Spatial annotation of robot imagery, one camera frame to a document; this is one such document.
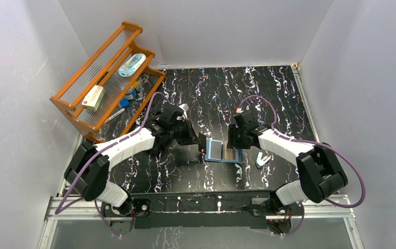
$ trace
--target wire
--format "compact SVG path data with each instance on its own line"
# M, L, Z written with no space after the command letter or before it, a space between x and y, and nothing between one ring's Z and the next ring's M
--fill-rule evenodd
M285 217L284 217L284 220L286 220L286 218L287 218L288 211L289 211L289 210L286 210L286 211L285 211Z
M131 220L132 220L133 226L135 226L135 215L136 215L136 213L137 213L137 207L134 207L132 209L132 215L131 215Z
M302 202L300 203L300 208L302 209L302 218L300 219L299 224L295 227L294 230L286 233L285 235L292 235L293 233L297 232L297 230L302 226L303 220L305 219L305 206L302 204Z
M122 237L122 234L119 233L114 228L112 228L111 224L105 219L105 217L103 217L103 215L102 215L102 213L101 213L101 211L99 209L99 206L97 206L97 201L96 200L94 200L94 205L96 206L96 210L99 213L100 218L102 218L103 222L108 226L109 230L111 230L111 232L114 233L114 235L119 236L119 238Z
M166 96L164 96L163 93L161 93L161 92L155 92L155 93L152 95L152 97L151 97L151 99L150 99L150 101L149 101L148 108L146 109L145 117L144 117L144 119L143 119L142 124L140 125L140 127L139 127L136 131L132 132L130 135L125 136L125 137L123 137L122 139L120 139L118 142L111 143L110 145L106 146L105 148L99 150L99 151L98 151L97 153L95 153L90 159L88 159L88 161L83 165L82 169L80 169L79 173L78 173L78 174L76 175L76 177L74 178L74 180L73 180L72 184L70 185L70 187L69 187L67 193L65 193L65 195L64 195L64 197L62 198L61 202L59 203L58 207L57 207L56 210L54 211L55 214L61 213L62 211L64 211L64 210L65 210L66 208L68 208L69 206L71 206L71 205L73 205L74 203L76 203L76 202L78 202L78 201L80 201L80 200L83 199L83 198L81 197L81 198L79 198L79 199L77 199L77 200L72 201L70 204L66 205L65 207L62 207L62 205L63 205L63 204L65 203L65 201L67 200L67 198L68 198L68 196L70 195L70 193L73 191L73 189L74 189L74 187L76 186L77 182L78 182L79 179L81 178L82 174L83 174L84 171L87 169L87 167L92 163L92 161L94 161L94 159L96 159L100 154L102 154L102 153L105 152L106 150L108 150L108 149L110 149L110 148L112 148L112 147L118 145L119 143L125 141L126 139L128 139L128 138L130 138L130 137L132 137L132 136L134 136L134 135L136 135L136 134L138 134L138 133L143 129L143 127L145 126L146 121L148 120L148 117L149 117L149 110L151 109L152 101L154 100L154 97L155 97L156 95L158 95L158 94L162 95L162 96L164 97L164 99L166 100L166 102L168 102L169 104L171 104L171 102L166 98ZM115 230L109 225L109 223L106 221L106 219L105 219L105 218L103 217L103 215L100 213L100 210L99 210L98 207L97 207L97 202L96 202L95 200L94 200L94 204L96 205L96 209L97 209L97 212L99 213L99 216L100 216L100 217L102 218L102 220L108 225L108 227L110 227L110 230L111 230L113 233L116 233L116 235L117 235L118 232L115 231Z
M271 229L274 229L274 230L276 230L278 233L284 233L284 232L282 232L282 230L281 230L279 227L273 225L272 222L268 222L267 225L268 225L268 229L269 229L270 231L271 231Z
M277 114L276 114L276 110L274 110L273 105L272 105L267 99L265 99L264 97L259 96L259 95L250 95L250 96L246 97L244 100L241 101L241 103L239 104L238 108L241 108L242 104L243 104L244 102L246 102L247 99L249 99L249 98L259 98L259 99L262 99L265 103L267 103L267 105L269 105L269 106L271 107L271 110L273 110L273 115L274 115L274 121L271 123L271 129L272 129L272 130L275 130L274 125L277 123Z
M279 131L277 131L276 128L274 128L274 125L275 125L276 122L277 122L277 114L276 114L276 111L274 110L274 107L271 105L271 103L270 103L267 99L265 99L264 97L261 97L261 96L259 96L259 95L251 95L251 96L248 96L248 97L246 97L244 100L242 100L242 102L240 103L240 105L238 106L238 108L241 108L242 104L243 104L247 99L249 99L249 98L259 98L259 99L262 99L263 101L265 101L265 103L267 103L267 104L271 107L271 109L273 110L273 114L274 114L274 121L273 121L273 123L271 124L271 129L272 129L273 131L276 131L276 132L277 132L277 135L278 135L279 137L281 137L281 138L283 138L283 139L285 139L285 140L289 140L289 141L294 141L294 142L298 142L298 143L314 144L314 145L317 145L317 146L320 146L320 147L329 149L330 151L334 152L334 153L337 154L339 157L341 157L341 158L342 158L345 162L347 162L347 163L349 164L349 166L353 169L353 171L354 171L355 174L357 175L357 178L358 178L358 180L360 181L360 185L361 185L361 196L360 196L360 199L359 199L356 203L354 203L354 204L340 204L340 203L331 201L330 199L326 199L326 201L328 201L329 203L332 203L332 204L334 204L334 205L336 205L336 206L339 206L339 207L341 207L341 208L348 208L348 209L358 207L359 205L361 205L361 204L363 203L364 199L366 198L366 185L364 184L364 180L363 180L363 177L362 177L361 174L360 174L360 171L358 171L357 167L355 167L355 165L354 165L348 158L346 158L346 157L345 157L343 154L341 154L338 150L332 148L332 147L329 146L329 145L322 144L322 143L318 143L318 142L315 142L315 141L293 139L293 138L288 137L288 136L286 136L286 135L280 133Z

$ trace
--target glass panel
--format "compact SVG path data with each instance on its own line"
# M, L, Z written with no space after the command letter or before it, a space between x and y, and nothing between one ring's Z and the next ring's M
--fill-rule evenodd
M116 223L121 233L129 223ZM295 234L281 239L247 227L163 227L135 229L122 240L101 220L60 220L51 248L352 248L343 218L307 218Z
M128 40L134 33L134 30L123 30L111 42L111 44L91 63L91 65L83 72L74 84L61 96L61 100L69 103L73 102L88 83L98 74L98 72L105 66L105 64L117 53L120 47Z
M131 57L132 54L130 54L124 61L128 61L128 59L130 59ZM119 69L120 67L117 68L117 70L103 85L103 87L105 88L105 95L103 96L97 111L84 109L77 117L80 121L92 126L96 126L103 117L103 115L105 115L105 113L111 107L112 103L117 99L122 90L128 85L132 77L134 77L134 75L128 77L120 76Z
M135 99L130 101L130 105L128 108L126 108L126 111L124 113L122 113L119 117L116 117L112 121L108 122L107 124L104 124L101 127L99 134L97 135L105 141L110 141L118 138L122 131L125 129L125 127L128 125L131 118L140 108L143 100L145 100L145 98L148 96L149 92L152 90L153 86L157 83L158 80L158 76L153 76L145 73L141 74L137 81L142 83L142 88L136 91L137 96L135 97ZM113 113L116 113L119 110L120 107L117 106ZM140 122L143 120L143 115L145 113L146 108L143 110L139 118L137 118L137 125L140 125Z

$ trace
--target floor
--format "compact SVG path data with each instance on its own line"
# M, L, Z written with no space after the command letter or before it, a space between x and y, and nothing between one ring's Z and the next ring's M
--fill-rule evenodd
M125 231L127 223L115 223ZM297 233L281 239L267 230L248 227L163 227L134 229L121 240L100 220L60 220L52 249L85 248L162 248L162 249L238 249L238 248L352 248L342 218L306 219Z
M166 81L159 91L172 103L189 105L196 133L227 141L235 107L243 98L257 94L276 108L278 130L296 138L315 139L290 66L194 68L165 73ZM149 92L151 79L144 75L139 80L144 88L122 116L102 127L103 139L111 140L121 133ZM151 112L160 109L161 104L162 100L157 99ZM260 122L273 121L271 109L262 101L248 101L244 108L258 114ZM257 148L245 150L241 164L206 162L197 145L173 143L159 155L144 151L115 166L110 181L131 193L144 193L274 189L297 179L295 166L272 154L269 163L257 169L254 162L258 152Z

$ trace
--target robotic arm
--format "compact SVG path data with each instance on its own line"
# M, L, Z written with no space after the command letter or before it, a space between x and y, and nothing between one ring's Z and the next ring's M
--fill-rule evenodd
M171 104L163 112L156 112L143 128L137 128L136 133L96 145L83 142L65 171L65 179L71 184L87 161L103 151L85 169L74 189L86 201L100 200L110 203L116 214L130 214L133 209L131 194L108 181L108 172L121 161L141 151L149 150L158 154L171 140L176 140L180 145L199 144L200 140L187 119L188 109L187 104Z
M288 205L311 200L320 203L348 184L334 152L325 147L295 142L277 130L259 124L250 111L239 112L236 124L229 125L229 148L255 146L271 151L297 166L300 180L285 184L270 193L260 208L279 212Z

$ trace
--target white plastic piece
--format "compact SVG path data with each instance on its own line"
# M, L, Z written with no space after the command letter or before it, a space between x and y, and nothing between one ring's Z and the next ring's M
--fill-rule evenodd
M262 152L260 151L258 153L258 158L256 159L256 165L259 167L264 166L269 160L271 159L271 156L266 156L262 158Z
M105 148L111 143L119 142L122 138L129 135L130 134L126 134L109 142L97 144L97 151ZM126 158L131 157L141 151L151 149L154 146L154 140L155 137L152 136L151 131L143 128L138 134L106 150L102 153L102 155L109 157L109 170L111 170L112 167Z
M268 129L259 136L259 144L261 149L271 151L278 156L284 158L285 160L291 162L293 165L297 166L295 158L300 153L305 153L310 151L314 146L310 144L303 144L298 142L293 142L285 140L271 129Z
M120 207L128 199L128 194L119 185L107 181L102 194L96 199Z
M181 109L183 109L184 113L183 113L183 116L177 117L177 120L179 120L178 118L180 118L180 120L181 120L181 118L187 119L187 113L186 112L189 109L189 106L187 104L181 104L181 105L179 105L179 107Z
M299 201L305 202L309 200L302 190L302 186L300 185L300 180L284 185L283 187L281 187L276 191L276 195L284 206Z

